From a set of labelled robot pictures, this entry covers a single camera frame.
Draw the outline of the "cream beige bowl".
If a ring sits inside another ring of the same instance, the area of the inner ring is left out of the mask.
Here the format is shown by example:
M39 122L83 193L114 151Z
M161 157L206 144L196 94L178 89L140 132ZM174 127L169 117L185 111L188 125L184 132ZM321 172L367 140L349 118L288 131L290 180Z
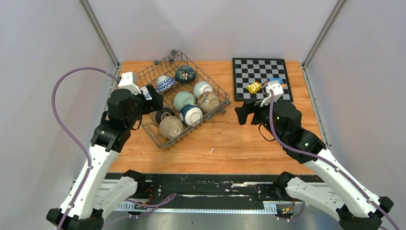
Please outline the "cream beige bowl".
M159 124L159 133L169 140L179 136L183 131L183 123L176 116L168 116Z

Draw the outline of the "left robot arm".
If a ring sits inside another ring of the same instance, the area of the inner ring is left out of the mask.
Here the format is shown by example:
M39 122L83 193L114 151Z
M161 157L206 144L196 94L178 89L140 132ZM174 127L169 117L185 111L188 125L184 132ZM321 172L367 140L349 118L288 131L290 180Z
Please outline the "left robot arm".
M129 89L114 90L107 100L95 128L91 146L84 151L85 164L69 195L59 208L48 211L46 219L58 230L101 230L108 216L129 196L141 198L146 194L145 176L128 170L120 180L102 196L97 193L117 156L131 136L143 115L163 108L163 96L154 86L146 86L151 99L142 92Z

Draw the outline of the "black striped bowl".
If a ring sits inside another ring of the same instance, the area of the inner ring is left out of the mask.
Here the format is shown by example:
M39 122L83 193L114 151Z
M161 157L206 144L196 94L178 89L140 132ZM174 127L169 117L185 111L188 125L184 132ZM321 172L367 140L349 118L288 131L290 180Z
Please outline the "black striped bowl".
M168 116L175 116L175 112L169 107L163 107L162 110L153 113L152 120L155 125L159 126L161 121Z

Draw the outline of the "grey wire dish rack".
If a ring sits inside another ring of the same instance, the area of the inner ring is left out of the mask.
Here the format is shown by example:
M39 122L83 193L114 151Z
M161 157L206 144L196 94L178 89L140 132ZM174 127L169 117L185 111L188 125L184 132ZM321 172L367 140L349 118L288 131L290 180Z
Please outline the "grey wire dish rack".
M231 104L229 95L179 50L155 60L136 74L142 94L151 86L163 97L163 108L142 118L141 126L157 147L168 148Z

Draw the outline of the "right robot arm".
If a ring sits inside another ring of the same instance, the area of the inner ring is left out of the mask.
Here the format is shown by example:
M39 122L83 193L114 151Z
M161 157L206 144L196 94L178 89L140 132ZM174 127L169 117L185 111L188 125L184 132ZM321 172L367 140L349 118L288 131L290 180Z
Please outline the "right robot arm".
M282 100L268 105L260 101L244 102L235 112L240 125L253 114L253 125L264 126L287 155L315 172L331 189L326 192L283 172L274 182L276 198L291 197L308 203L330 215L344 230L383 228L382 218L387 217L393 201L377 196L351 176L325 143L302 127L302 113L291 102Z

